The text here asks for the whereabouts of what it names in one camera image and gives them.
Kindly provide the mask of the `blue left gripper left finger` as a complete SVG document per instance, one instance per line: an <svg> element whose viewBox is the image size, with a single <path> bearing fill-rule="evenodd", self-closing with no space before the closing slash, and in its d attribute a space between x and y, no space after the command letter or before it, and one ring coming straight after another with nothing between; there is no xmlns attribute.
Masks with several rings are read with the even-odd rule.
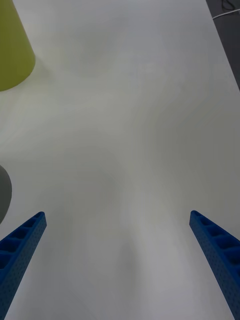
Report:
<svg viewBox="0 0 240 320"><path fill-rule="evenodd" d="M41 211L0 241L1 320L6 317L46 227L46 216Z"/></svg>

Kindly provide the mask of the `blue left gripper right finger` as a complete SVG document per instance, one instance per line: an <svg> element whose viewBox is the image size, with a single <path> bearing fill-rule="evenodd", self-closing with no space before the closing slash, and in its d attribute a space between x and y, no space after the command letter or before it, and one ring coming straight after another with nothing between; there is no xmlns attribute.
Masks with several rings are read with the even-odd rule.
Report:
<svg viewBox="0 0 240 320"><path fill-rule="evenodd" d="M233 318L240 319L240 241L196 210L190 213L189 226Z"/></svg>

